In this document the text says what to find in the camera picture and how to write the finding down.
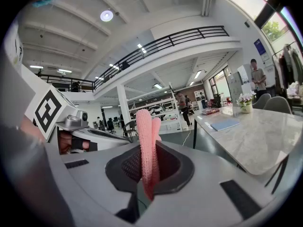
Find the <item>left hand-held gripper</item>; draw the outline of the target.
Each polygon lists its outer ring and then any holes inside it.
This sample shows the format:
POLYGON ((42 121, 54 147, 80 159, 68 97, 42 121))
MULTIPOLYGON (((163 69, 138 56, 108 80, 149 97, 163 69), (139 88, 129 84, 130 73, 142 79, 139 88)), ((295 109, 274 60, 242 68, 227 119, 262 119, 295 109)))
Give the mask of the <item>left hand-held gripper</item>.
POLYGON ((73 136, 97 143, 97 151, 120 147, 130 142, 126 138, 91 128, 88 113, 79 110, 53 86, 49 86, 37 102, 33 119, 43 137, 42 142, 53 144, 58 150, 60 131, 67 131, 73 136))

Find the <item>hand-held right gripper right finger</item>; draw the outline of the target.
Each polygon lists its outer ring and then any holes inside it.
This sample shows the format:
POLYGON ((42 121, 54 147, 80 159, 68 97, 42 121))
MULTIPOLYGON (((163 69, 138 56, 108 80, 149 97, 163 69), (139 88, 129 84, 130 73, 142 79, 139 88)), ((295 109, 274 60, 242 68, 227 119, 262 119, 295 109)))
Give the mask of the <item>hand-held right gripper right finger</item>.
POLYGON ((188 156, 161 141, 156 141, 156 152, 160 179, 153 188, 154 195, 179 192, 193 177, 194 163, 188 156))

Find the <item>person's left hand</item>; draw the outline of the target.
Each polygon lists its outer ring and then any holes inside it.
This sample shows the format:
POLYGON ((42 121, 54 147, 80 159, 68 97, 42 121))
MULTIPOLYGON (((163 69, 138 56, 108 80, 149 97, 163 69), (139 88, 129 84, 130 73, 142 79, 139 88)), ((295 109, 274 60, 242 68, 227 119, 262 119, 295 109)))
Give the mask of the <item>person's left hand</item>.
POLYGON ((58 143, 61 154, 92 152, 98 149, 97 143, 73 136, 67 131, 60 131, 58 143))

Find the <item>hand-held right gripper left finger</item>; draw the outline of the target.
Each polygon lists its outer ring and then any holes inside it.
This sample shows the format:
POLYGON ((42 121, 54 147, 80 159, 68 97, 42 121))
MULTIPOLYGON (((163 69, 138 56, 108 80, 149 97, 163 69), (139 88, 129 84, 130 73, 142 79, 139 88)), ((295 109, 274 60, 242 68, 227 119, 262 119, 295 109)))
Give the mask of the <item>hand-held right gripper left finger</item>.
POLYGON ((136 193, 142 178, 142 157, 140 145, 109 160, 105 173, 112 185, 121 192, 136 193))

